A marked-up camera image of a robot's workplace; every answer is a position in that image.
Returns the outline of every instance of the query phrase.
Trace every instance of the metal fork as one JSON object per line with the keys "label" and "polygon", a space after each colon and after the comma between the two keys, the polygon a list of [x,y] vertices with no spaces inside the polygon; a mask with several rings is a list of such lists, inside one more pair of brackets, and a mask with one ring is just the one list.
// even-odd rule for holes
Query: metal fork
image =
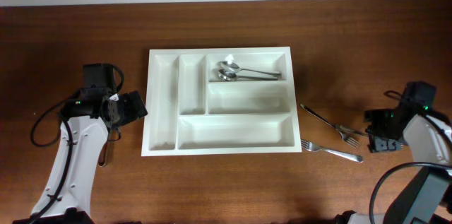
{"label": "metal fork", "polygon": [[318,144],[306,141],[304,139],[301,139],[301,141],[302,141],[302,148],[306,149],[308,151],[311,151],[311,152],[325,151],[325,152],[332,153],[332,154],[340,156],[342,158],[346,158],[348,160],[353,160],[353,161],[356,161],[356,162],[359,162],[359,163],[364,161],[364,159],[360,155],[355,155],[355,154],[351,154],[351,153],[344,153],[344,152],[341,152],[341,151],[328,149],[328,148],[325,148],[325,147],[320,146]]}
{"label": "metal fork", "polygon": [[317,113],[315,113],[312,109],[310,109],[309,107],[303,105],[300,103],[300,107],[303,107],[303,109],[305,109],[308,113],[314,115],[315,117],[319,118],[320,120],[322,120],[323,122],[325,122],[326,124],[330,125],[331,127],[333,127],[337,132],[339,132],[341,139],[348,143],[348,145],[358,148],[359,146],[359,142],[358,140],[354,139],[351,136],[348,136],[347,133],[354,133],[354,134],[358,134],[360,136],[363,136],[362,133],[360,131],[355,131],[353,129],[349,129],[344,127],[343,125],[334,125],[332,123],[330,123],[329,121],[327,121],[326,119],[324,119],[323,117],[321,117],[320,115],[318,115]]}

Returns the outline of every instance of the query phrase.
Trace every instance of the brown wooden surface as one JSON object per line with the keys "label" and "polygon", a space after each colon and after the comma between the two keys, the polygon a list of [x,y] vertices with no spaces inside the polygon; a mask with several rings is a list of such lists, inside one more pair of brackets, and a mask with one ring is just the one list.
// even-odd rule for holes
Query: brown wooden surface
{"label": "brown wooden surface", "polygon": [[[395,107],[385,90],[408,81],[438,88],[452,117],[452,0],[306,0],[204,4],[50,6],[0,10],[0,223],[27,218],[44,189],[57,145],[36,148],[41,113],[82,86],[82,65],[124,70],[124,92],[146,92],[149,49],[290,46],[297,102],[332,122],[363,129],[363,111]],[[378,178],[411,161],[405,149],[357,150],[299,110],[302,138],[364,156],[328,153],[141,157],[143,120],[123,129],[98,168],[96,223],[270,223],[367,213]],[[38,130],[53,138],[56,119]],[[383,213],[415,170],[381,188]]]}

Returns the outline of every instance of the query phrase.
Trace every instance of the silver spoon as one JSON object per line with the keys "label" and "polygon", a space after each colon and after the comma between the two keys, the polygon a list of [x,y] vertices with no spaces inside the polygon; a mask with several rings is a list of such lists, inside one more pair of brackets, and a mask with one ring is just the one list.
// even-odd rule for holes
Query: silver spoon
{"label": "silver spoon", "polygon": [[277,78],[261,78],[261,77],[256,77],[256,76],[238,76],[238,75],[228,72],[224,69],[218,70],[218,77],[220,77],[224,81],[229,81],[229,82],[236,81],[239,78],[267,80],[267,81],[276,81],[277,80]]}
{"label": "silver spoon", "polygon": [[247,70],[247,71],[253,71],[253,72],[257,72],[257,73],[264,73],[264,74],[270,75],[270,76],[281,76],[281,71],[265,72],[265,71],[257,71],[257,70],[253,70],[253,69],[243,69],[243,68],[240,68],[239,65],[235,64],[232,61],[222,61],[220,65],[224,70],[231,72],[231,73],[239,73],[242,70]]}

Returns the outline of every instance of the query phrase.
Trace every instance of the empty compartment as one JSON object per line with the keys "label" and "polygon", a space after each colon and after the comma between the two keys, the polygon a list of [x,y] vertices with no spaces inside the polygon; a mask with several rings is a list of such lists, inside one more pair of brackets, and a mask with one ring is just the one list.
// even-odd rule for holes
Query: empty compartment
{"label": "empty compartment", "polygon": [[180,117],[179,149],[294,146],[288,114]]}
{"label": "empty compartment", "polygon": [[154,80],[148,82],[148,88],[152,89],[151,96],[146,105],[148,110],[148,128],[150,150],[172,150],[176,146],[177,124],[177,55],[156,55],[152,64]]}
{"label": "empty compartment", "polygon": [[179,58],[179,112],[204,114],[205,94],[204,55],[182,55]]}
{"label": "empty compartment", "polygon": [[289,112],[285,82],[211,83],[208,85],[209,114]]}
{"label": "empty compartment", "polygon": [[[209,54],[207,56],[207,72],[209,82],[223,82],[218,77],[218,69],[221,69],[220,62],[233,61],[241,69],[254,69],[258,71],[280,71],[281,76],[278,80],[286,80],[287,78],[287,60],[284,52],[257,52],[243,54]],[[242,70],[238,76],[258,76],[272,77],[263,73]],[[238,78],[238,81],[250,81],[250,79]]]}

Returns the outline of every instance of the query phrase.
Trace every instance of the white plastic tray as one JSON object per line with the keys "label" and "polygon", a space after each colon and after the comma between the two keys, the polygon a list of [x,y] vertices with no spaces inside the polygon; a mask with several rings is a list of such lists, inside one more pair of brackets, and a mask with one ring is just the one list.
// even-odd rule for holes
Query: white plastic tray
{"label": "white plastic tray", "polygon": [[[289,47],[149,53],[142,156],[301,152]],[[218,78],[219,63],[281,71],[278,81]],[[248,71],[239,75],[266,76]]]}

